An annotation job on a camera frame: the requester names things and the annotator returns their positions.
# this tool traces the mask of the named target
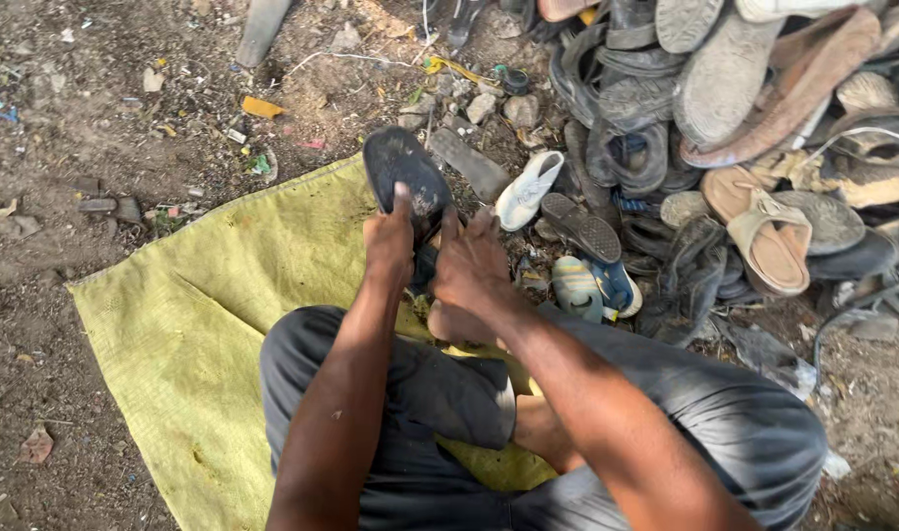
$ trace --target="dirt ground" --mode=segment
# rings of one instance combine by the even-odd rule
[[[363,38],[356,53],[411,62],[421,48],[405,35],[416,22],[412,0],[297,3],[269,60],[249,72],[233,62],[245,9],[244,0],[0,0],[1,111],[13,105],[18,112],[15,123],[0,118],[0,206],[18,199],[16,214],[42,227],[26,238],[0,235],[0,529],[178,528],[61,282],[123,260],[203,209],[354,154],[363,135],[396,123],[408,97],[432,85],[419,69],[363,59],[318,56],[293,72],[326,51],[345,22]],[[494,6],[489,11],[455,59],[482,73],[499,63],[525,68],[541,101],[541,132],[553,131],[546,142],[557,148],[566,114],[546,84],[549,51],[522,37],[498,39],[492,21],[501,19]],[[436,25],[446,30],[439,18]],[[449,53],[440,44],[433,51]],[[165,76],[160,91],[143,90],[146,67]],[[243,116],[245,94],[287,113],[275,121]],[[249,153],[223,137],[227,127],[249,136]],[[324,147],[297,146],[313,139]],[[529,154],[498,114],[475,145],[513,175]],[[259,154],[269,154],[278,171],[245,173]],[[77,211],[82,195],[71,185],[81,177],[101,179],[111,197],[136,197],[163,222],[116,226]],[[450,184],[465,209],[478,206],[462,181]],[[192,188],[203,196],[189,195]],[[195,213],[167,218],[175,205]],[[505,243],[517,261],[538,237]],[[537,262],[558,247],[545,252]],[[808,357],[800,325],[819,326],[812,308],[800,297],[734,317]],[[727,345],[693,348],[730,355]],[[899,529],[899,342],[831,335],[823,370],[830,392],[815,393],[812,407],[853,473],[838,483],[824,479],[803,528]],[[53,452],[42,464],[20,462],[20,443],[37,421],[55,440]]]

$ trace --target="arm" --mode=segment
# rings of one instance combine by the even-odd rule
[[[666,415],[621,371],[543,319],[507,278],[486,274],[504,252],[495,221],[458,236],[443,220],[434,292],[485,322],[538,381],[571,442],[637,531],[761,527]]]
[[[413,272],[409,192],[364,224],[366,269],[338,336],[289,423],[267,529],[355,529],[378,446],[397,306]]]

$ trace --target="beige sandal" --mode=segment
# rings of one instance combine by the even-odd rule
[[[775,201],[740,166],[709,171],[701,188],[738,245],[755,289],[767,296],[794,296],[807,289],[805,259],[813,229],[800,209]]]

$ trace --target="dark gray pants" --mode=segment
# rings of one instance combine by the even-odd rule
[[[807,512],[826,435],[793,395],[750,370],[575,319],[550,303],[539,312],[642,389],[762,525],[787,529]],[[300,308],[267,335],[260,370],[273,472],[289,419],[344,314],[331,306]],[[361,529],[630,529],[589,467],[529,491],[497,492],[432,436],[501,449],[514,421],[502,361],[395,340],[381,439],[361,494]]]

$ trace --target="yellow plastic scrap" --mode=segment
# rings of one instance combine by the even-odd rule
[[[453,68],[456,72],[462,74],[466,79],[472,81],[473,83],[479,84],[479,82],[481,81],[493,86],[499,84],[499,81],[496,81],[495,79],[483,78],[478,74],[473,74],[459,63],[453,62],[449,59],[444,59],[441,56],[429,56],[427,58],[427,62],[429,63],[429,66],[423,67],[423,71],[426,72],[427,75],[436,74],[437,72],[442,70],[444,66],[448,66],[450,68]]]
[[[251,115],[269,119],[285,113],[285,109],[282,107],[273,105],[268,101],[254,98],[253,96],[247,96],[243,99],[243,110]]]
[[[590,26],[590,23],[594,22],[594,16],[596,14],[597,14],[597,7],[588,7],[585,10],[578,13],[577,18],[581,19],[581,22],[583,22],[585,26]]]

